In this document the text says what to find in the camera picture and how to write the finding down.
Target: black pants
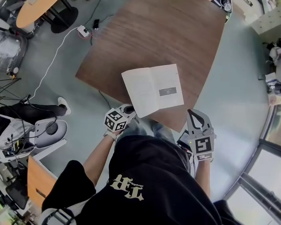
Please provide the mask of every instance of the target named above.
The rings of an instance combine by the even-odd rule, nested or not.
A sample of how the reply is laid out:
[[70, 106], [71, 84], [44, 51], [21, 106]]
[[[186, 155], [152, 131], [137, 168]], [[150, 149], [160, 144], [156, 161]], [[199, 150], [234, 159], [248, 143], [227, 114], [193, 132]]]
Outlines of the black pants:
[[[17, 103], [9, 107], [11, 107], [24, 121], [29, 122], [32, 125], [34, 125], [39, 120], [53, 118], [54, 114], [56, 116], [63, 116], [67, 111], [67, 107], [64, 105], [33, 105], [35, 107], [48, 111], [42, 111], [30, 106], [29, 104], [22, 103]], [[9, 107], [0, 107], [0, 114], [12, 118], [19, 118]]]

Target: white paper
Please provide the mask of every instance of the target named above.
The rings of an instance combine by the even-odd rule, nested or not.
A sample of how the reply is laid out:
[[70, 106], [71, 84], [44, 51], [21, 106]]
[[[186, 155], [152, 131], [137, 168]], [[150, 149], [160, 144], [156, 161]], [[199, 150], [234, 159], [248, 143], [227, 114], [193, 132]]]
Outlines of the white paper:
[[140, 118], [184, 104], [176, 64], [133, 69], [123, 72], [122, 77]]

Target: power strip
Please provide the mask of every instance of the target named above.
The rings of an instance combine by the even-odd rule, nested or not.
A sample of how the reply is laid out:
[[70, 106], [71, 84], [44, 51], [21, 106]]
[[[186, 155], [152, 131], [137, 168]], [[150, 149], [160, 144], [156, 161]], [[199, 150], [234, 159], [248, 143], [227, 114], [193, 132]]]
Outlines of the power strip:
[[83, 35], [84, 38], [89, 36], [89, 31], [87, 31], [84, 26], [81, 25], [79, 28], [77, 28], [77, 30], [81, 35]]

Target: gray floor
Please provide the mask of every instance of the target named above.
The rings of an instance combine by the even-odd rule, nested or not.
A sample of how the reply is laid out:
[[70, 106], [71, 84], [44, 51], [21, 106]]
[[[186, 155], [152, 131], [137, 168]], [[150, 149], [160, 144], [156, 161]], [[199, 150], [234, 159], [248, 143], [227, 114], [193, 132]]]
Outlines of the gray floor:
[[[103, 19], [114, 14], [125, 1], [102, 0], [94, 18]], [[72, 28], [88, 20], [97, 2], [71, 2], [79, 9], [79, 17]], [[50, 26], [44, 23], [30, 40], [19, 73], [22, 81], [11, 91], [22, 97], [34, 93], [68, 31], [52, 34]], [[42, 161], [56, 175], [71, 159], [85, 161], [106, 131], [103, 125], [104, 114], [108, 111], [106, 102], [96, 89], [75, 78], [89, 48], [89, 40], [79, 38], [76, 31], [71, 32], [32, 100], [54, 104], [58, 96], [63, 96], [72, 109], [71, 115], [64, 118], [69, 125], [67, 144]], [[225, 25], [216, 58], [195, 106], [210, 117], [217, 134], [211, 171], [213, 200], [220, 199], [231, 187], [257, 146], [268, 110], [265, 85], [257, 80], [258, 74], [264, 73], [264, 63], [258, 35], [232, 15]], [[114, 107], [119, 104], [110, 97], [109, 100]], [[108, 166], [105, 166], [98, 190], [107, 179]]]

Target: plastic wrap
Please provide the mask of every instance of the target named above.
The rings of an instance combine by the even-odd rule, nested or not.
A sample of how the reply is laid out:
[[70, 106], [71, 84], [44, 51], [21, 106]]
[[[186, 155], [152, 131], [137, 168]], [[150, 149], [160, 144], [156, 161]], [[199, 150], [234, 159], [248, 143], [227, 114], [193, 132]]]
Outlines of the plastic wrap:
[[0, 72], [7, 72], [15, 63], [21, 42], [16, 36], [0, 30]]

